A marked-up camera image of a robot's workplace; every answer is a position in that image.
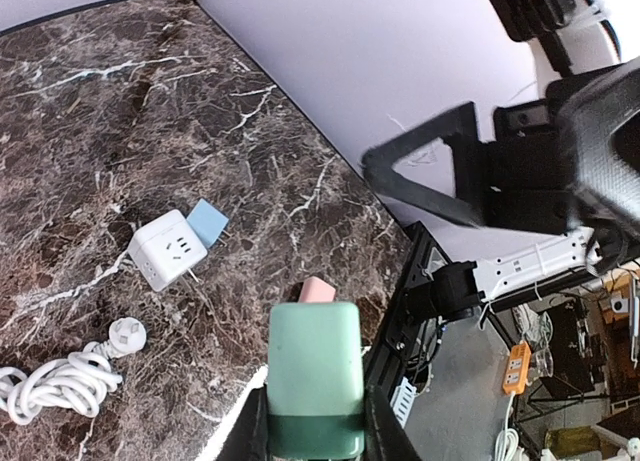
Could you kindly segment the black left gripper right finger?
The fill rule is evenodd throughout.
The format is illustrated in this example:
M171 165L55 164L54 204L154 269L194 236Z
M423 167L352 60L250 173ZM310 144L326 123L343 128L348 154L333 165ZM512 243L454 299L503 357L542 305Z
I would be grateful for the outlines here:
M363 355L365 451L363 460L420 460L396 418L392 395L405 374L400 358L391 348L374 344Z

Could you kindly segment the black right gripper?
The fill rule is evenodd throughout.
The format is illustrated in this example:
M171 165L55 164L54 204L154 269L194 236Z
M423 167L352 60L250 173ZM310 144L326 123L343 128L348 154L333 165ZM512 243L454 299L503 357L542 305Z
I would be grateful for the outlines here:
M639 235L639 62L560 79L542 99L493 112L475 179L476 105L465 102L363 153L363 179L402 226L422 221L563 234L589 227L597 271Z

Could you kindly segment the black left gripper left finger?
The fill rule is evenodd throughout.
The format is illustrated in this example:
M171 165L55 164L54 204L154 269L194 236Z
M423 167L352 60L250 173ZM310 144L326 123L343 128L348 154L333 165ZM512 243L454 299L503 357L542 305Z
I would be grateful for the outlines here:
M218 460L268 461L268 367L260 367L247 385L237 416L217 456Z

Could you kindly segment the green plug adapter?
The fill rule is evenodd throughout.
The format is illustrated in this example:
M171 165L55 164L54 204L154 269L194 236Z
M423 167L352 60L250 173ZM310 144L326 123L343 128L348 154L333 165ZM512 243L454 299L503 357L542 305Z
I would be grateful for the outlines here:
M364 452L358 307L283 303L270 315L269 450L284 459L346 460Z

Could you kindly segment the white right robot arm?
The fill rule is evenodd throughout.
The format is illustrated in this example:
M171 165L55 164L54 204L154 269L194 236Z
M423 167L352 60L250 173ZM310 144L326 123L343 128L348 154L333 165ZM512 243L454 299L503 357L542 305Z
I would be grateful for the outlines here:
M404 294L415 320L452 320L573 268L600 275L639 234L637 61L554 81L540 100L497 108L493 123L494 140L481 141L475 106L466 103L362 157L378 194L458 226L545 236L510 255L437 269ZM452 153L453 195L395 168L436 140Z

